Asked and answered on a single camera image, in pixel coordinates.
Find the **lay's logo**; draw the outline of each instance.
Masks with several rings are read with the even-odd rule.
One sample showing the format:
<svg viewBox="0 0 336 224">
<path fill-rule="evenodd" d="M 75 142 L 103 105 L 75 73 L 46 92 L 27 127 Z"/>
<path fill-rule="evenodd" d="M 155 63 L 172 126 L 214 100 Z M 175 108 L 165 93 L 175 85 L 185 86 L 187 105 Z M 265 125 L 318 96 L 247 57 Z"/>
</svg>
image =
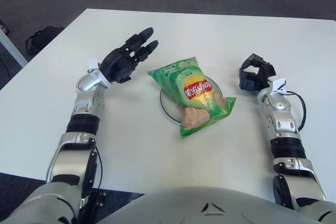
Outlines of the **lay's logo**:
<svg viewBox="0 0 336 224">
<path fill-rule="evenodd" d="M 190 101 L 198 104 L 204 104 L 212 98 L 211 84 L 198 75 L 188 77 L 183 83 L 183 90 Z"/>
</svg>

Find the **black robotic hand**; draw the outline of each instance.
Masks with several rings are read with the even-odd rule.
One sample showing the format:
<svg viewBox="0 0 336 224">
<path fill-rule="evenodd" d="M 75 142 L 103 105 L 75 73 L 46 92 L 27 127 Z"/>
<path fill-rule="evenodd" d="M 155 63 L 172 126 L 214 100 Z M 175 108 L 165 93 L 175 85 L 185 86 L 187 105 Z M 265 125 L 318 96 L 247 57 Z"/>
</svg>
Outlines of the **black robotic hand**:
<svg viewBox="0 0 336 224">
<path fill-rule="evenodd" d="M 258 68 L 258 73 L 246 72 L 244 69 L 249 66 Z M 268 78 L 275 75 L 274 67 L 270 63 L 264 61 L 262 57 L 252 54 L 239 69 L 239 87 L 247 91 L 260 91 L 269 87 Z"/>
<path fill-rule="evenodd" d="M 142 47 L 152 36 L 153 28 L 147 28 L 139 34 L 134 34 L 125 44 L 109 53 L 99 66 L 99 70 L 109 82 L 124 83 L 131 80 L 131 73 L 139 62 L 147 59 L 148 55 L 157 47 L 157 40 Z"/>
</svg>

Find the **cable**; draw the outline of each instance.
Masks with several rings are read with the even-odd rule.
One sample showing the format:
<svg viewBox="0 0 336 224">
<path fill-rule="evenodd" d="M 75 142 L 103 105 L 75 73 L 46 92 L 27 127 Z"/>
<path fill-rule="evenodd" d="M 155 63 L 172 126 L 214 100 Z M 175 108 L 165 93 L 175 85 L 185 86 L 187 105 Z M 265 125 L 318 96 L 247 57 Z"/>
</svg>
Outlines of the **cable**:
<svg viewBox="0 0 336 224">
<path fill-rule="evenodd" d="M 4 62 L 1 59 L 0 59 L 0 62 L 1 62 L 2 65 L 4 65 L 5 69 L 7 70 L 8 77 L 9 77 L 9 79 L 11 79 L 8 68 L 6 67 L 6 65 L 4 64 Z"/>
<path fill-rule="evenodd" d="M 299 94 L 295 93 L 295 92 L 292 92 L 292 91 L 287 91 L 287 93 L 289 94 L 283 94 L 283 93 L 280 93 L 282 95 L 296 95 L 299 99 L 300 99 L 300 102 L 302 104 L 302 108 L 303 108 L 303 118 L 302 118 L 302 121 L 301 121 L 301 124 L 300 126 L 298 127 L 298 131 L 301 131 L 302 128 L 304 127 L 304 124 L 306 122 L 306 117 L 307 117 L 307 108 L 306 108 L 306 104 L 305 104 L 305 101 L 303 100 L 302 96 L 300 96 Z"/>
<path fill-rule="evenodd" d="M 97 154 L 98 154 L 98 158 L 99 158 L 99 162 L 100 162 L 100 180 L 99 180 L 99 185 L 97 187 L 97 190 L 99 190 L 100 188 L 100 185 L 101 185 L 101 181 L 103 179 L 103 163 L 101 162 L 101 157 L 100 157 L 100 153 L 98 151 L 98 148 L 96 146 L 96 151 L 97 151 Z"/>
</svg>

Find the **potato chip bag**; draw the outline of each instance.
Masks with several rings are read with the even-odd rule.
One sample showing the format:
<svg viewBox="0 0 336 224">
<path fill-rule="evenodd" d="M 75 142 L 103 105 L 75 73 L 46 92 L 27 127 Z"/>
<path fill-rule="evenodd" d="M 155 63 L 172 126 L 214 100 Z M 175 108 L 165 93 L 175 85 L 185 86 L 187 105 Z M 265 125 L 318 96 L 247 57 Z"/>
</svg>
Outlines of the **potato chip bag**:
<svg viewBox="0 0 336 224">
<path fill-rule="evenodd" d="M 195 57 L 148 71 L 148 74 L 180 106 L 182 138 L 229 116 L 236 101 L 235 97 L 222 97 L 213 88 Z"/>
</svg>

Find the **white table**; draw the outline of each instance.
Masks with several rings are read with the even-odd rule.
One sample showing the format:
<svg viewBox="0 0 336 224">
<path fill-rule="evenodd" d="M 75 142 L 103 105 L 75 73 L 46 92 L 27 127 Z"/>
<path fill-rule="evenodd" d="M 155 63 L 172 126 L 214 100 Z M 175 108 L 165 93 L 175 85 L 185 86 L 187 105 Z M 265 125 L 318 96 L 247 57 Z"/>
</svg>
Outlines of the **white table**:
<svg viewBox="0 0 336 224">
<path fill-rule="evenodd" d="M 330 20 L 88 9 L 1 90 L 0 172 L 45 179 L 87 60 L 101 61 L 147 27 L 154 28 L 158 48 L 131 81 L 106 92 L 98 134 L 103 188 L 149 193 L 203 185 L 273 201 L 273 156 L 260 107 L 255 95 L 238 87 L 238 68 L 254 52 L 286 77 L 287 90 L 305 99 L 302 142 L 327 199 L 336 201 L 336 43 Z M 237 101 L 228 118 L 181 139 L 146 72 L 191 56 Z M 290 101 L 299 123 L 301 105 Z"/>
</svg>

